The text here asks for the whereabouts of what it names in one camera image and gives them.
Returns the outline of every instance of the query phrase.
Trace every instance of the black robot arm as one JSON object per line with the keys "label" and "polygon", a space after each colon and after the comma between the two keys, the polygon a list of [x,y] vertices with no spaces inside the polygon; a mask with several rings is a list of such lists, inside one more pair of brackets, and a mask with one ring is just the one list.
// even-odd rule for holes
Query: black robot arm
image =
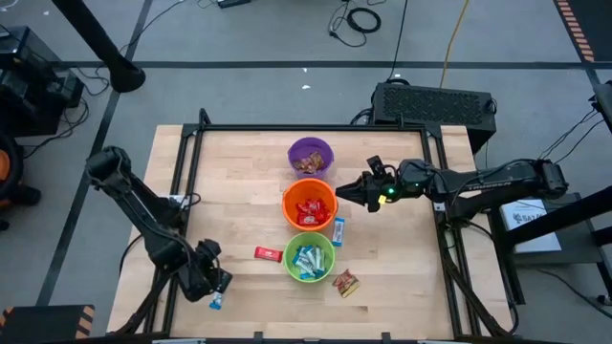
{"label": "black robot arm", "polygon": [[221,253],[219,244],[205,239],[193,249],[176,230],[186,225],[182,205],[173,199],[157,197],[132,173],[124,150],[104,148],[87,160],[85,171],[91,185],[110,196],[142,234],[151,262],[162,272],[128,324],[117,333],[132,333],[139,327],[165,283],[175,274],[183,294],[191,302],[215,291],[225,291],[232,276],[213,265]]}
{"label": "black robot arm", "polygon": [[[356,182],[336,189],[345,200],[367,205],[376,212],[381,204],[425,195],[435,203],[448,202],[448,219],[471,219],[478,211],[525,197],[554,199],[567,191],[560,167],[550,161],[515,160],[486,170],[439,170],[422,160],[403,160],[398,168],[378,156],[367,160],[372,172],[363,171]],[[464,191],[488,190],[469,198]]]}

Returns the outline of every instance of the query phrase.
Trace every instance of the wooden tabletop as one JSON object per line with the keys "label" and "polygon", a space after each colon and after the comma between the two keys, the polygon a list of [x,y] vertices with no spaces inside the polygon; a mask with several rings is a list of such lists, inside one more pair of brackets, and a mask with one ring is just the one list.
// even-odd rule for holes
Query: wooden tabletop
{"label": "wooden tabletop", "polygon": [[[170,189],[181,130],[173,125],[157,129],[144,181],[158,195]],[[332,187],[353,182],[374,155],[394,165],[423,158],[417,133],[206,132],[194,189],[202,201],[191,210],[186,237],[193,246],[204,238],[219,242],[221,266],[234,278],[220,311],[208,307],[210,296],[190,303],[179,292],[172,336],[236,338],[263,332],[266,338],[376,339],[391,332],[394,339],[452,338],[431,202],[425,197],[387,204],[373,214],[339,200],[338,216],[346,221],[344,245],[337,249],[332,273],[320,283],[298,283],[282,264],[253,258],[256,246],[283,249],[298,233],[284,219],[280,203],[283,190],[295,181],[287,149],[306,136],[324,139],[334,150],[336,159],[326,178]],[[443,127],[443,137],[449,167],[472,170],[466,129]],[[482,216],[474,221],[488,227]],[[322,233],[331,237],[331,228]],[[133,229],[132,237],[137,234]],[[471,229],[463,234],[473,289],[509,329],[512,320],[493,245]],[[357,275],[361,286],[342,298],[332,281],[345,269]],[[125,260],[109,331],[119,328],[142,302],[153,271],[139,243]],[[157,330],[164,298],[158,305]],[[461,311],[468,333],[465,307]]]}

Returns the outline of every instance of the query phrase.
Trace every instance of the gray floor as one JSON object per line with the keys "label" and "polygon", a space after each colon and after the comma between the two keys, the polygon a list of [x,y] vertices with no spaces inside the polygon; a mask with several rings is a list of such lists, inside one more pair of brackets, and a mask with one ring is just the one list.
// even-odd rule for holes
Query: gray floor
{"label": "gray floor", "polygon": [[[127,43],[143,0],[87,1],[113,41]],[[147,22],[173,0],[154,0]],[[142,36],[137,61],[389,61],[393,57],[403,2],[375,10],[379,32],[367,44],[350,49],[331,39],[325,27],[338,1],[257,0],[249,5],[201,10],[195,0],[161,17]],[[461,1],[410,0],[399,59],[442,61]],[[0,12],[3,25],[29,25],[64,60],[92,61],[94,54],[48,1],[22,0]],[[360,37],[349,31],[347,39]],[[577,62],[569,36],[551,0],[472,0],[454,43],[452,61]],[[205,107],[215,123],[347,123],[366,107],[388,69],[147,69],[140,90],[120,96],[105,144],[129,153],[142,176],[155,127],[193,122]],[[412,84],[437,86],[437,69],[399,69]],[[612,71],[598,71],[601,81]],[[100,87],[88,82],[92,89]],[[449,88],[491,92],[497,99],[498,131],[490,141],[488,165],[534,158],[589,110],[591,84],[581,70],[450,70]],[[75,134],[49,144],[26,163],[26,180],[44,198],[34,208],[7,214],[11,230],[0,234],[0,308],[33,305],[70,210],[106,110],[110,91],[86,97],[91,115]],[[77,117],[78,111],[69,113]],[[588,126],[562,144],[560,157]],[[27,142],[37,142],[30,138]],[[583,196],[605,186],[612,167],[609,132],[599,126],[562,163],[572,191]],[[476,157],[485,165],[483,152]],[[610,217],[595,219],[609,226]],[[117,266],[129,223],[114,203],[98,192],[85,199],[51,304],[92,303],[97,307],[95,334],[103,334],[118,281]],[[594,267],[556,269],[586,294],[603,293]],[[575,343],[611,342],[609,319],[586,306],[558,281],[521,270],[527,305],[520,306],[518,333],[532,339]]]}

